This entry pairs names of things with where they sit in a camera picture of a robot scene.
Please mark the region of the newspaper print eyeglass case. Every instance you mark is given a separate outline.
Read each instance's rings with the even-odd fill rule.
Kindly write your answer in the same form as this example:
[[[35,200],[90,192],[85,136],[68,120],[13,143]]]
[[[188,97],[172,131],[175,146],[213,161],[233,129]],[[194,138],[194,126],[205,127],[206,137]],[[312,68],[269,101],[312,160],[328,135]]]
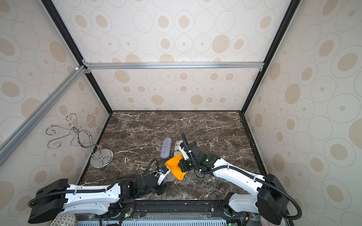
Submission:
[[[180,151],[179,147],[180,147],[180,144],[182,143],[183,141],[180,140],[178,141],[175,146],[174,146],[174,157],[181,154],[182,152]]]

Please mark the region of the orange microfiber cloth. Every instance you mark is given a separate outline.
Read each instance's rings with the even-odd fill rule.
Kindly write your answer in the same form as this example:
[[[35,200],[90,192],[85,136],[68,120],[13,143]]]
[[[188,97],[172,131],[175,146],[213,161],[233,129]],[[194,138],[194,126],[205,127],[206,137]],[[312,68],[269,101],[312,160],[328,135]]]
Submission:
[[[180,160],[182,160],[182,159],[184,159],[184,157],[180,153],[165,163],[165,166],[167,166],[170,169],[171,173],[179,181],[182,181],[184,179],[184,176],[186,175],[186,172],[182,172],[181,168],[178,166],[178,164],[180,163]]]

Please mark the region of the lavender fabric eyeglass case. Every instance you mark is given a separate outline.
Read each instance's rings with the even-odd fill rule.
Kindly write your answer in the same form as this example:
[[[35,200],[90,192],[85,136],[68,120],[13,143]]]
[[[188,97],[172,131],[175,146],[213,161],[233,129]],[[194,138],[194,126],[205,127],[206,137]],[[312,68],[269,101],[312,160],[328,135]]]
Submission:
[[[168,159],[170,157],[171,148],[172,148],[172,139],[167,137],[163,141],[160,157],[162,159]]]

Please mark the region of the dark grey eyeglass case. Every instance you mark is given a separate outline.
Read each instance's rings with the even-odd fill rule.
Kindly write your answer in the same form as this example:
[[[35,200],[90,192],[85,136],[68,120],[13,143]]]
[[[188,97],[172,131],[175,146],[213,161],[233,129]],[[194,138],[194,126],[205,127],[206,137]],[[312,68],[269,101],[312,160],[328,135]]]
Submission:
[[[176,180],[176,177],[172,174],[172,173],[169,173],[166,177],[165,177],[165,179],[164,179],[164,181],[163,182],[174,182]]]

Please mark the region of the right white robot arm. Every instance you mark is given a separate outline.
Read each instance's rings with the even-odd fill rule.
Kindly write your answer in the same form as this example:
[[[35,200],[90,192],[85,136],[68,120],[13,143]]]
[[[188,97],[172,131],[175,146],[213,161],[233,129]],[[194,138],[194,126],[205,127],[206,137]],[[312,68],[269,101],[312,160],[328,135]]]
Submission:
[[[274,175],[263,176],[243,170],[213,153],[205,154],[194,142],[181,142],[177,148],[182,154],[178,162],[181,172],[194,170],[198,174],[213,175],[248,193],[226,197],[224,212],[227,215],[237,212],[258,213],[275,225],[280,225],[284,219],[298,220],[302,217],[300,205]]]

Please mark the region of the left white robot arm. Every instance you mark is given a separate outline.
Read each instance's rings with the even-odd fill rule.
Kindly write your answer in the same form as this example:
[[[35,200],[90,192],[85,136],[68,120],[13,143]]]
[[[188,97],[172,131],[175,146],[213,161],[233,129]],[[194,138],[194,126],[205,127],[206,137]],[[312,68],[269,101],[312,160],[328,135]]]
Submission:
[[[149,194],[162,195],[167,183],[159,176],[124,176],[111,185],[78,186],[59,179],[37,191],[28,202],[29,224],[54,220],[64,214],[104,215],[115,205],[127,204]]]

